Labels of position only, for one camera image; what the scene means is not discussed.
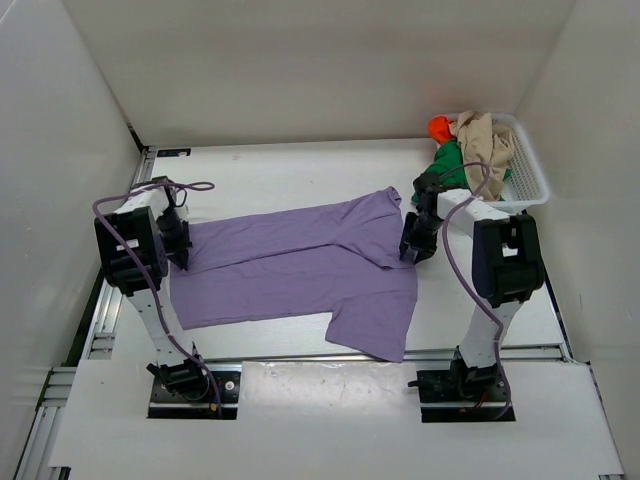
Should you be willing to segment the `purple t shirt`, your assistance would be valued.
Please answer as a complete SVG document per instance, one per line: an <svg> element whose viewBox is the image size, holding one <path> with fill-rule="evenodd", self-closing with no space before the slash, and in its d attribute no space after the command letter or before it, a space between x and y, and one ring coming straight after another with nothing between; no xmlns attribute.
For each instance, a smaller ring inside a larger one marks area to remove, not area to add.
<svg viewBox="0 0 640 480"><path fill-rule="evenodd" d="M170 274L185 330L328 313L327 342L402 361L418 296L399 259L402 199L388 187L329 205L195 224Z"/></svg>

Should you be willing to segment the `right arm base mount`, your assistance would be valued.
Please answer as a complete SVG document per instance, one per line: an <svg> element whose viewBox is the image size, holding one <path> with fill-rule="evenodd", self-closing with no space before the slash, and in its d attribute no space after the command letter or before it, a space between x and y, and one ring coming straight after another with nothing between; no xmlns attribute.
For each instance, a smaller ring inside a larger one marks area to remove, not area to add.
<svg viewBox="0 0 640 480"><path fill-rule="evenodd" d="M422 423L516 420L511 388L500 368L469 367L458 351L447 368L418 370L407 387L418 392Z"/></svg>

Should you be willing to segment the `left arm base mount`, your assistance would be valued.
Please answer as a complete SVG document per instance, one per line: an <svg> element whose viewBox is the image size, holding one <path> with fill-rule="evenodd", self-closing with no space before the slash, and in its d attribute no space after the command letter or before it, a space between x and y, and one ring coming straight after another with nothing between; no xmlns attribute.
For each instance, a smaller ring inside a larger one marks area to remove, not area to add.
<svg viewBox="0 0 640 480"><path fill-rule="evenodd" d="M242 370L239 364L208 363L214 382L190 360L146 369L153 376L147 417L169 420L235 420Z"/></svg>

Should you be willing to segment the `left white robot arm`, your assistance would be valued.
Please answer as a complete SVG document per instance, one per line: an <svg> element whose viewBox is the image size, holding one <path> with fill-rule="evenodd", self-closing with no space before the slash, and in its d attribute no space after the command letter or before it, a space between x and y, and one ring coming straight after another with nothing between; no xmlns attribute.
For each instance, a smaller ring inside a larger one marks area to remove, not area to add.
<svg viewBox="0 0 640 480"><path fill-rule="evenodd" d="M188 270L188 189L160 176L127 195L98 199L94 228L107 283L134 306L152 341L155 359L147 370L187 402L214 402L211 374L197 347L186 344L168 292L170 268Z"/></svg>

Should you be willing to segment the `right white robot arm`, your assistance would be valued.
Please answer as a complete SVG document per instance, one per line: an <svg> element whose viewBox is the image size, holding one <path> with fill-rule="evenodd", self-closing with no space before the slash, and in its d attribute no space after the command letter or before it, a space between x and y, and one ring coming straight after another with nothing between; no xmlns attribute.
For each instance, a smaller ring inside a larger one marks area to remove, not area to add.
<svg viewBox="0 0 640 480"><path fill-rule="evenodd" d="M418 380L439 396L471 399L501 381L499 350L508 328L534 291L544 283L544 266L535 220L509 215L462 188L446 187L435 173L413 181L416 210L405 217L399 245L402 259L415 264L445 248L454 274L475 303L467 333L449 371ZM454 224L472 241L471 281L467 282L448 245Z"/></svg>

